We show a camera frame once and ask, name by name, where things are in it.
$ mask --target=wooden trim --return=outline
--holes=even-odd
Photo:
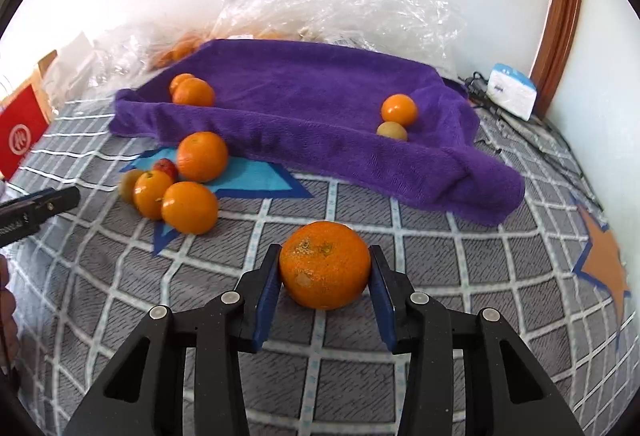
[[[544,117],[556,94],[574,42],[582,0],[551,0],[540,50],[531,71],[538,88],[534,110]]]

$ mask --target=red fruit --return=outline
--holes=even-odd
[[[162,171],[169,175],[174,182],[178,181],[178,168],[168,158],[157,160],[151,169],[153,171]]]

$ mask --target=gray checkered tablecloth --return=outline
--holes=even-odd
[[[502,225],[484,228],[451,214],[417,211],[336,179],[295,177],[312,199],[221,199],[204,236],[181,236],[151,255],[152,224],[117,199],[118,171],[153,147],[108,134],[108,102],[76,116],[70,103],[8,186],[7,198],[77,185],[81,206],[9,247],[22,349],[21,397],[48,434],[60,434],[82,395],[153,305],[181,311],[232,289],[283,242],[317,219],[346,223],[383,247],[396,270],[449,308],[500,310],[553,378],[587,435],[604,434],[640,386],[640,345],[626,302],[616,348],[611,299],[572,273],[588,241],[570,188],[525,142],[482,114],[479,139],[526,179],[526,201]],[[570,153],[537,142],[575,168]],[[487,145],[483,149],[493,153]],[[464,434],[463,361],[454,364],[454,434]],[[281,294],[270,339],[241,355],[254,435],[394,434],[408,357],[380,341],[368,297],[331,312]],[[184,386],[184,425],[193,433],[193,353]]]

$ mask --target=purple cloth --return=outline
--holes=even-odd
[[[216,89],[216,106],[170,102],[169,82],[193,73]],[[409,141],[376,135],[395,93],[420,110]],[[520,175],[473,147],[479,119],[425,64],[311,42],[217,40],[137,91],[116,95],[111,133],[177,145],[214,131],[235,156],[319,172],[483,224],[522,201]]]

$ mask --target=red package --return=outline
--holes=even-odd
[[[22,89],[0,115],[0,172],[11,179],[31,146],[40,140],[49,123],[31,85]]]

